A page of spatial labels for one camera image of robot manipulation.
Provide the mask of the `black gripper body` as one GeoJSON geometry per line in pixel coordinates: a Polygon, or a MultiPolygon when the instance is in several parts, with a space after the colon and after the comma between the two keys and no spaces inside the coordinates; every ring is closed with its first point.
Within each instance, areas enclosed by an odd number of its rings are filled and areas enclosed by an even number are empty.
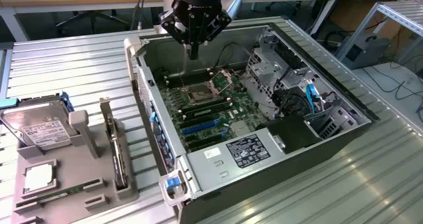
{"type": "Polygon", "coordinates": [[[194,18],[194,14],[202,12],[210,12],[214,15],[220,13],[221,0],[173,0],[172,10],[181,21],[182,25],[188,29],[189,42],[190,42],[190,20],[194,18]]]}

